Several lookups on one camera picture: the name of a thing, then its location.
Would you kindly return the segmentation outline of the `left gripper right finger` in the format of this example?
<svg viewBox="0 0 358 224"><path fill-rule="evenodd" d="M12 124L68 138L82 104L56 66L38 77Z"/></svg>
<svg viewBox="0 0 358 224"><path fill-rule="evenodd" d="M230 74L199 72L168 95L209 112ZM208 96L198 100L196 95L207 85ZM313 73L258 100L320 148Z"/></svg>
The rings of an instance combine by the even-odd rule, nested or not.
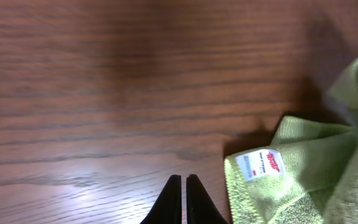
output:
<svg viewBox="0 0 358 224"><path fill-rule="evenodd" d="M187 224L227 224L197 175L186 178Z"/></svg>

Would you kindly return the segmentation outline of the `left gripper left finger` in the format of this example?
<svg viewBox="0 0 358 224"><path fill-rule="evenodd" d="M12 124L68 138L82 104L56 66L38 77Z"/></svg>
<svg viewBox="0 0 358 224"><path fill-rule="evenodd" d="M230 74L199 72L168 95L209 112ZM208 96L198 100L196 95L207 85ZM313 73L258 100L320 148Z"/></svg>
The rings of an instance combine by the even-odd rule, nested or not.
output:
<svg viewBox="0 0 358 224"><path fill-rule="evenodd" d="M171 175L140 224L181 224L182 222L181 176Z"/></svg>

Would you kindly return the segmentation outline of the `light green microfiber cloth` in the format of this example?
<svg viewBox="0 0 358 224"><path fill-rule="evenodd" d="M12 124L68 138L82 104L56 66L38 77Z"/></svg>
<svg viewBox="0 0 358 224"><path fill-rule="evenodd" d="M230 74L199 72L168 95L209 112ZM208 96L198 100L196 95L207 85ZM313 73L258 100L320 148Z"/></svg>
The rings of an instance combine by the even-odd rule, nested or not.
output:
<svg viewBox="0 0 358 224"><path fill-rule="evenodd" d="M268 146L225 158L234 223L358 223L358 58L329 92L350 125L285 116Z"/></svg>

